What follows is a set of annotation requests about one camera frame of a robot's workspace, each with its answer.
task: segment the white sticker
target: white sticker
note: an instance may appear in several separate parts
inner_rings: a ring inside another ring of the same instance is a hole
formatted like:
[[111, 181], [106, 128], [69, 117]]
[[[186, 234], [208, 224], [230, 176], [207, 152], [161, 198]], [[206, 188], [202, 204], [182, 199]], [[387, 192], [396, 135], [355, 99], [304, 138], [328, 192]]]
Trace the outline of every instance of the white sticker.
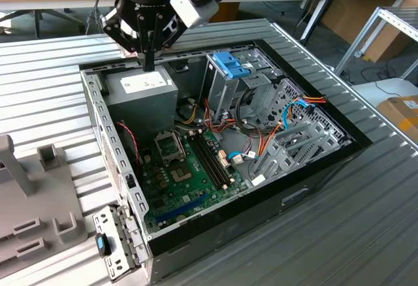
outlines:
[[253, 67], [253, 65], [251, 64], [251, 63], [244, 63], [244, 64], [242, 64], [241, 65], [243, 68], [245, 68], [245, 69], [250, 69], [250, 68], [252, 68]]
[[134, 93], [167, 85], [159, 72], [148, 72], [146, 74], [125, 77], [120, 80], [120, 83], [126, 93]]
[[415, 101], [404, 101], [408, 108], [418, 108], [418, 103]]
[[250, 152], [248, 152], [247, 156], [248, 157], [251, 157], [252, 159], [254, 159], [255, 158], [255, 152], [254, 151], [250, 151]]

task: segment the blue drive bay latch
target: blue drive bay latch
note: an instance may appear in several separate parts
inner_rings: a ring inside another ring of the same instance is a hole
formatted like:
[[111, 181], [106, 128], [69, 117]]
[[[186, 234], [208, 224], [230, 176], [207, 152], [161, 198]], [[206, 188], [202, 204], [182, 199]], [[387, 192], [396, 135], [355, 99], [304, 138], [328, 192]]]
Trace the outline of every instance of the blue drive bay latch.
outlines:
[[241, 66], [239, 59], [234, 57], [229, 52], [218, 52], [214, 54], [215, 61], [219, 64], [219, 66], [226, 70], [229, 78], [241, 78], [245, 76], [249, 76], [251, 71], [245, 69]]

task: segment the ram slot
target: ram slot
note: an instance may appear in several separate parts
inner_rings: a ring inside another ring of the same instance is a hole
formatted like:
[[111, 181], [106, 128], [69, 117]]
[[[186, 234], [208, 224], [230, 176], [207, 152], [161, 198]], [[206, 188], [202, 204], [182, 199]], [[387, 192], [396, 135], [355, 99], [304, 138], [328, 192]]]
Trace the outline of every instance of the ram slot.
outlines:
[[196, 153], [216, 189], [221, 189], [224, 185], [229, 185], [231, 183], [228, 175], [221, 167], [217, 158], [212, 154], [202, 136], [192, 137], [189, 144], [193, 148], [193, 151]]

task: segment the open computer tower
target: open computer tower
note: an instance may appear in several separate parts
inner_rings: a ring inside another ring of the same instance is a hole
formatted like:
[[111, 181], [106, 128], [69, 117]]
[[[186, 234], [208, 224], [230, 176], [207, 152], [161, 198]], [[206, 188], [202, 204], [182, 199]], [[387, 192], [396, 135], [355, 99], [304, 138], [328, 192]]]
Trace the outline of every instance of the open computer tower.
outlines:
[[169, 276], [319, 191], [371, 145], [264, 41], [155, 62], [80, 67], [118, 195], [94, 215], [112, 281], [140, 267], [151, 282]]

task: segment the floor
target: floor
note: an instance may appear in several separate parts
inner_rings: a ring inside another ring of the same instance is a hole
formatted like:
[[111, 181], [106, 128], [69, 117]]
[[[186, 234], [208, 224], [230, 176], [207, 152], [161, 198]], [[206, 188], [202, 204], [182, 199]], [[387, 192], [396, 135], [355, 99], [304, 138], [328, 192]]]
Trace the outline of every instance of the floor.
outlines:
[[[241, 3], [238, 17], [242, 20], [248, 18], [267, 18], [270, 21], [277, 22], [286, 31], [292, 33], [295, 24], [302, 14], [299, 4], [300, 2], [296, 1], [276, 2], [269, 5], [263, 2]], [[104, 14], [107, 11], [108, 8], [101, 9], [101, 12]], [[88, 8], [74, 8], [71, 10], [71, 16], [80, 20], [87, 20], [89, 12], [90, 9]], [[20, 16], [19, 18], [13, 19], [11, 22], [12, 29], [9, 31], [9, 34], [0, 35], [0, 43], [33, 40], [35, 38], [32, 15]], [[301, 36], [305, 27], [306, 23], [302, 22], [295, 32], [296, 38]], [[42, 39], [69, 37], [80, 34], [78, 26], [49, 15], [44, 16], [40, 28]], [[91, 25], [89, 33], [98, 33], [98, 28], [95, 24]], [[314, 31], [307, 47], [309, 51], [325, 64], [335, 67], [347, 51], [349, 44], [325, 26], [320, 25]], [[400, 76], [417, 59], [417, 56], [418, 44], [412, 44], [398, 57], [390, 60], [388, 66], [391, 76], [395, 76], [395, 72], [396, 76]], [[386, 67], [386, 64], [386, 62], [373, 63], [371, 61], [353, 58], [347, 66], [344, 78], [349, 80], [352, 84], [363, 84], [366, 82], [364, 78], [369, 81], [379, 80], [378, 72]], [[365, 68], [367, 68], [367, 70], [364, 71], [363, 78], [361, 71]], [[408, 80], [417, 85], [418, 70], [413, 72]]]

